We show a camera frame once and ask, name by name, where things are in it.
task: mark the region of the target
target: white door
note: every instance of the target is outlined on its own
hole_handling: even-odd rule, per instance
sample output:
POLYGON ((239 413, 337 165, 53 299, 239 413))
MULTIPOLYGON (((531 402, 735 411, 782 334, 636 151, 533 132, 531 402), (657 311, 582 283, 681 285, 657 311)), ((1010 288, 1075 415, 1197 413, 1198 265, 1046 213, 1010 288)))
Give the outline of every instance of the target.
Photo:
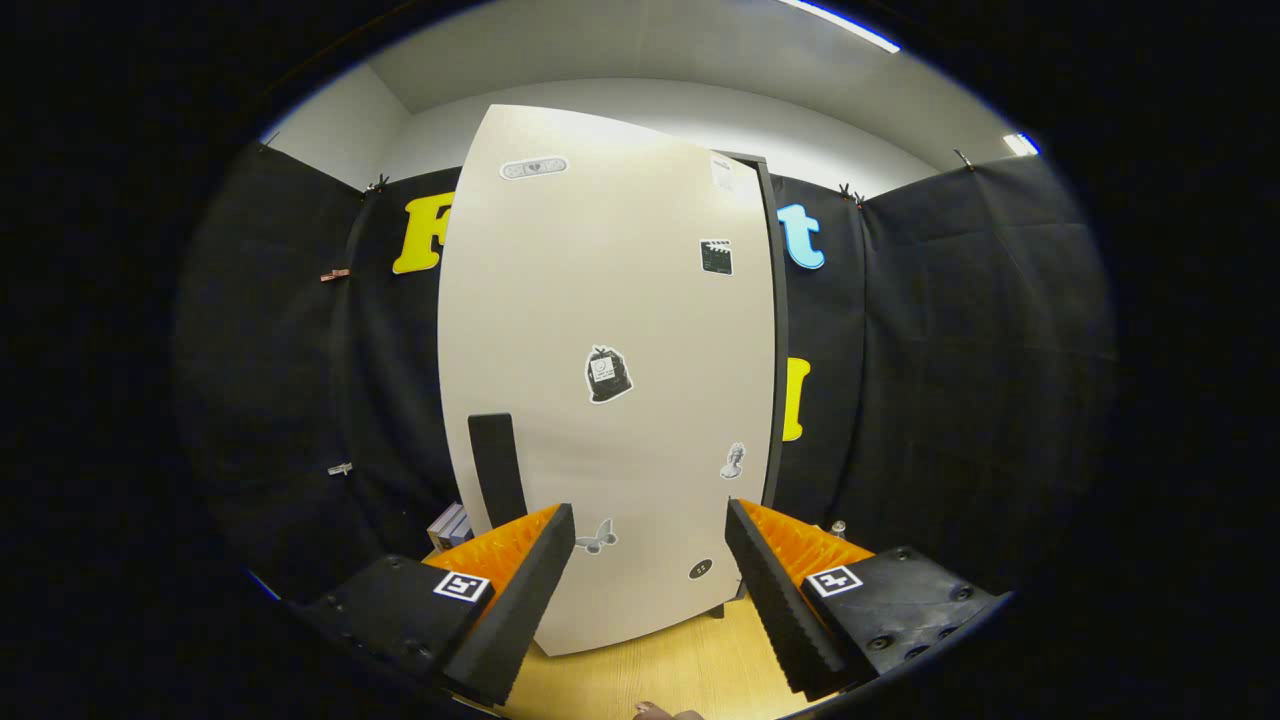
POLYGON ((477 534, 468 415, 512 415, 530 511, 573 503, 588 539, 535 635, 548 655, 737 592, 724 514, 764 488, 769 256, 754 169, 607 118, 489 108, 440 266, 440 397, 477 534))

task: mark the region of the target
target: wooden floor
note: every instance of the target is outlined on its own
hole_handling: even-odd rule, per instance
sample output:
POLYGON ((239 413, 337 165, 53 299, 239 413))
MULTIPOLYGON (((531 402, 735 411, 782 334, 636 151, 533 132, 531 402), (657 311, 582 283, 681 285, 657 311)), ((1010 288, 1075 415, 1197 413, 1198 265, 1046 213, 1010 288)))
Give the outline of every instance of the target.
POLYGON ((506 706, 512 720, 631 720, 635 703, 707 720, 773 720, 809 703, 787 688, 751 597, 599 650, 548 657, 536 644, 506 706))

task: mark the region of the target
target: clapperboard sticker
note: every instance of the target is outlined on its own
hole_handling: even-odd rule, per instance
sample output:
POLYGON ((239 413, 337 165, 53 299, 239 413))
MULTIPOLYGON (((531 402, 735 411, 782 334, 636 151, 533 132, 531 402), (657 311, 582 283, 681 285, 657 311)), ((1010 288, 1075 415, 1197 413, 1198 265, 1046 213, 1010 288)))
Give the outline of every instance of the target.
POLYGON ((822 597, 831 597, 836 593, 861 587, 863 584, 863 582, 858 579, 858 575, 852 574, 849 568, 845 568, 844 565, 840 568, 832 568, 831 570, 823 570, 822 573, 814 573, 805 579, 813 584, 813 588, 818 591, 818 594, 822 597))
POLYGON ((722 275, 733 274, 733 251, 727 240, 701 240, 703 270, 719 273, 722 275))
POLYGON ((593 345, 586 356, 586 388, 591 404, 600 405, 630 391, 635 383, 622 354, 607 345, 593 345))
POLYGON ((466 575, 463 573, 449 573, 440 580, 440 584, 435 585, 435 594, 475 602, 488 584, 489 580, 485 578, 466 575))

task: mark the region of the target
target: ceiling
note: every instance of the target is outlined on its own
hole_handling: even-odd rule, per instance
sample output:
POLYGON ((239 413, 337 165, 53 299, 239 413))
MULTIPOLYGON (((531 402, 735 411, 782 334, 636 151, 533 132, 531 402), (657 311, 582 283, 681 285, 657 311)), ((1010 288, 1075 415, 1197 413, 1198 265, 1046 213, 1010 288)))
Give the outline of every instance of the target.
POLYGON ((410 113, 581 78, 717 85, 823 113, 943 170, 1007 158, 1015 132, 910 55, 776 0, 498 0, 369 61, 410 113))

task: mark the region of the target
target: blue letter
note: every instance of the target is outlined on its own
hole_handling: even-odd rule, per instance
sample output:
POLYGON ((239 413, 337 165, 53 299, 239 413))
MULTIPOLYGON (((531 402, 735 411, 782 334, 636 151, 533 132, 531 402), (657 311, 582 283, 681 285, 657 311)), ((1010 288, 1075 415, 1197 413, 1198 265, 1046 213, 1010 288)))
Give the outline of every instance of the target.
POLYGON ((804 214, 803 205, 787 205, 778 210, 778 219, 787 233, 787 252, 796 265, 817 270, 827 261, 820 250, 809 243, 809 233, 818 232, 818 220, 804 214))

